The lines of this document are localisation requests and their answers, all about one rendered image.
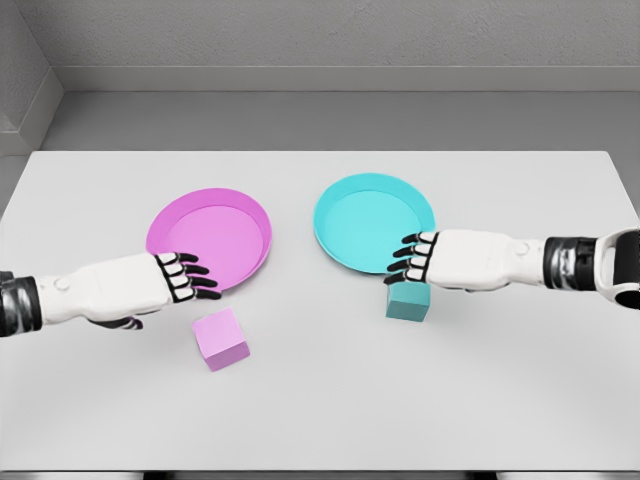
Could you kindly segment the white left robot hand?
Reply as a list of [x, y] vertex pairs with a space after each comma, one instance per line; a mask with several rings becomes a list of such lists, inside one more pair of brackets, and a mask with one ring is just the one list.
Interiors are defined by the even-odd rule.
[[80, 315], [108, 329], [139, 330], [141, 315], [191, 300], [219, 300], [218, 283], [188, 253], [142, 253], [83, 267]]

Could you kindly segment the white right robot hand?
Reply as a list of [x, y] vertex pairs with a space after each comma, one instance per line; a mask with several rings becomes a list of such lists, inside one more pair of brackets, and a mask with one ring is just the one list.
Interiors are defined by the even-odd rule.
[[402, 244], [393, 253], [396, 261], [387, 267], [387, 286], [413, 282], [476, 292], [508, 285], [503, 234], [448, 229], [410, 234]]

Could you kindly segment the teal cube block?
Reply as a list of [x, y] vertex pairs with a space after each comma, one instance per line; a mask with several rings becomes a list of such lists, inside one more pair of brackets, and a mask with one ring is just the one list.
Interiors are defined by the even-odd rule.
[[387, 318], [423, 322], [430, 305], [431, 287], [428, 284], [403, 282], [387, 288]]

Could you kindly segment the cyan round plate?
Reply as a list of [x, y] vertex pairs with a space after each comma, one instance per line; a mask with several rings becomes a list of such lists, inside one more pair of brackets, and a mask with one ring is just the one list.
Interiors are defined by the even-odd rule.
[[367, 274], [385, 274], [402, 239], [434, 231], [436, 218], [426, 197], [397, 177], [363, 173], [328, 187], [313, 216], [316, 239], [341, 265]]

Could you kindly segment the pink round plate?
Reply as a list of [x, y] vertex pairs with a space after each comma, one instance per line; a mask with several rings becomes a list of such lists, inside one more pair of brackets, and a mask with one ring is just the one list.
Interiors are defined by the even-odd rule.
[[193, 191], [173, 200], [156, 215], [146, 236], [152, 254], [197, 256], [221, 291], [251, 277], [271, 244], [272, 225], [262, 205], [226, 188]]

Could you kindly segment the pink cube block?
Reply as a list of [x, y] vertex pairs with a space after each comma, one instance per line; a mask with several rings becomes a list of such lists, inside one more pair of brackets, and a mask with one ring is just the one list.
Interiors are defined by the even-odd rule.
[[192, 324], [200, 354], [212, 372], [250, 356], [250, 349], [232, 308], [196, 320]]

